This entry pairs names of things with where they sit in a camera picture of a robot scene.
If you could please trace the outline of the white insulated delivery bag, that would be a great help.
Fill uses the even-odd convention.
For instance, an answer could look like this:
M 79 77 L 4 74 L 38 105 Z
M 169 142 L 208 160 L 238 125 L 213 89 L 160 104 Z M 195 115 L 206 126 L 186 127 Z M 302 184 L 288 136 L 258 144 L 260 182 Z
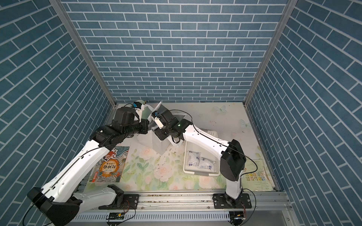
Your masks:
M 155 108 L 144 101 L 139 103 L 140 107 L 136 107 L 136 112 L 149 123 L 146 127 L 147 134 L 137 136 L 139 143 L 161 155 L 169 145 L 180 147 L 183 143 L 183 136 L 181 130 L 176 127 L 185 115 L 172 114 L 162 103 L 159 103 Z

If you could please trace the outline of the ice pack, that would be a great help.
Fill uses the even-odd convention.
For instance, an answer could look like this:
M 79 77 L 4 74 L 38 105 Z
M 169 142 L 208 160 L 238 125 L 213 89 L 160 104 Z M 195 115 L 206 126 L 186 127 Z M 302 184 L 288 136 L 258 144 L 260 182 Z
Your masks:
M 201 153 L 193 151 L 188 151 L 187 153 L 187 166 L 198 167 Z
M 206 159 L 204 157 L 201 157 L 199 164 L 198 164 L 198 168 L 203 169 L 203 170 L 205 169 L 205 170 L 213 171 L 215 168 L 215 162 L 211 161 L 209 159 Z

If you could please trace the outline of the white plastic basket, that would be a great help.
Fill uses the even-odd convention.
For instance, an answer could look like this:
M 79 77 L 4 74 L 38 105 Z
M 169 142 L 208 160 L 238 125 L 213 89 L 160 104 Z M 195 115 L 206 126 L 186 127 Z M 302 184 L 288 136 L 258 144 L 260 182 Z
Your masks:
M 199 160 L 198 166 L 191 164 L 189 159 L 190 152 L 196 153 L 196 159 Z M 183 171 L 187 174 L 217 177 L 220 175 L 220 160 L 202 147 L 185 141 Z

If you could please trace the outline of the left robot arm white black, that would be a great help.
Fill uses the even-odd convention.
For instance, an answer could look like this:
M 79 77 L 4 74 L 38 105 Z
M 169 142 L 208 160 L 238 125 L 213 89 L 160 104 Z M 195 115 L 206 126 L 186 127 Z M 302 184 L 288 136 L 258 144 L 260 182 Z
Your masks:
M 89 171 L 117 144 L 135 134 L 147 134 L 149 120 L 142 118 L 144 104 L 135 102 L 116 110 L 109 125 L 98 127 L 71 162 L 42 187 L 33 187 L 27 194 L 33 205 L 53 225 L 65 226 L 79 213 L 96 209 L 123 208 L 123 190 L 116 185 L 91 193 L 75 189 Z

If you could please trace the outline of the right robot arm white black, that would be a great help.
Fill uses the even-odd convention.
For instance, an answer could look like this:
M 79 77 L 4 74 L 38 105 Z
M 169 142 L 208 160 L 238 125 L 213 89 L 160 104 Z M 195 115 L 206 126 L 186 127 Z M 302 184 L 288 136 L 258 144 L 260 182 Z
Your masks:
M 237 140 L 226 141 L 216 138 L 197 128 L 192 120 L 178 120 L 168 109 L 152 112 L 151 118 L 158 126 L 154 133 L 160 140 L 168 137 L 178 138 L 207 150 L 219 160 L 220 173 L 226 178 L 226 190 L 224 194 L 214 194 L 216 209 L 251 208 L 249 195 L 243 194 L 242 188 L 247 157 Z

